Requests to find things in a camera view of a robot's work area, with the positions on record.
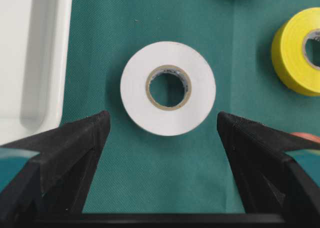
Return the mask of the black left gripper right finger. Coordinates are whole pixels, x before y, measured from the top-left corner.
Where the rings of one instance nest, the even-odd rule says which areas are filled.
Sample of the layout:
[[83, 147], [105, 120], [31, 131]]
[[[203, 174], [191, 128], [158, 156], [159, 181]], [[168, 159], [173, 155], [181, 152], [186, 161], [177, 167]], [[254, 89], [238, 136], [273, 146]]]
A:
[[247, 213], [319, 227], [319, 143], [224, 111], [217, 115], [217, 131]]

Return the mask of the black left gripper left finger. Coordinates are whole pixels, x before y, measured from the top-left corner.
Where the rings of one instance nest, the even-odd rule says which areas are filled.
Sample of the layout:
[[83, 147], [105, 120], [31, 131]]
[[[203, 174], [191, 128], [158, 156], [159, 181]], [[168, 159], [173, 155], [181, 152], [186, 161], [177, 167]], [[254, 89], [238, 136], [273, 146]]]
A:
[[0, 147], [0, 225], [84, 207], [111, 128], [103, 110]]

